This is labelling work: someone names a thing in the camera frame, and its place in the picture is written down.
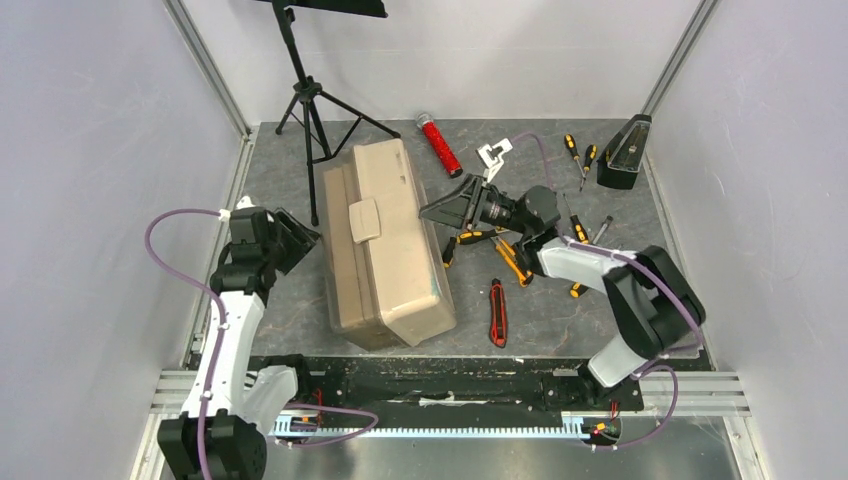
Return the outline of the orange black utility knife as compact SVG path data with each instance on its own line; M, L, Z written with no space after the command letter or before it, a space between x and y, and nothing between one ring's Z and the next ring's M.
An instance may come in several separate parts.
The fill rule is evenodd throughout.
M519 285L522 288L528 287L533 279L533 272L528 270L523 270L516 258L516 254L512 247L500 236L496 236L492 239L495 250L501 255L507 266L513 271L515 274Z

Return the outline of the translucent brown plastic toolbox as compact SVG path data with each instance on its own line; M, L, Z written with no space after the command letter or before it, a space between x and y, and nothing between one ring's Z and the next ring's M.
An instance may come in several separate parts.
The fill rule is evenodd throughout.
M355 145L321 170L318 215L334 333L375 351L457 325L427 196L400 139Z

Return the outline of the red black utility knife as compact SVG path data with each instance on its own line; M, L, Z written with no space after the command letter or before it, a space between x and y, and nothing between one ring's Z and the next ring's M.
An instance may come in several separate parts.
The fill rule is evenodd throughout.
M489 291L490 327L489 338L497 348L505 348L508 342L508 316L505 291L501 281L494 278Z

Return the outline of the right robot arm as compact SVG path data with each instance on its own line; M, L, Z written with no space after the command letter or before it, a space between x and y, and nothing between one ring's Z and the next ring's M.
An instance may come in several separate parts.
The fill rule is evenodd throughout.
M615 250L561 232L554 190L536 185L512 199L479 175L419 210L422 219L467 230L485 223L519 234L517 264L535 275L579 283L604 294L618 333L580 368L580 400L602 408L618 385L662 355L680 350L688 334L703 338L705 308L662 247Z

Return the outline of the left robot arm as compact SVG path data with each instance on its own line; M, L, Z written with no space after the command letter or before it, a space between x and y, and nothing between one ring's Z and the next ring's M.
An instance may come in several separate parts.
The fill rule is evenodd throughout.
M320 235L283 209L247 204L214 215L228 225L230 239L209 281L163 267L206 293L211 315L193 386L179 416L161 423L157 442L177 479L260 479L281 409L307 405L314 383L295 354L260 368L248 386L251 345L278 276L300 263Z

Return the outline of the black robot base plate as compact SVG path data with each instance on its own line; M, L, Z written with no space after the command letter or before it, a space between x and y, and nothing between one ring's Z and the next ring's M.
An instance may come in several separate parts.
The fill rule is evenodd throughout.
M641 379L595 387L579 359L507 357L274 355L251 358L249 373L282 365L296 370L294 402L337 410L321 415L323 427L355 426L356 410L385 429L557 427L567 412L642 413L650 381L670 381L659 364Z

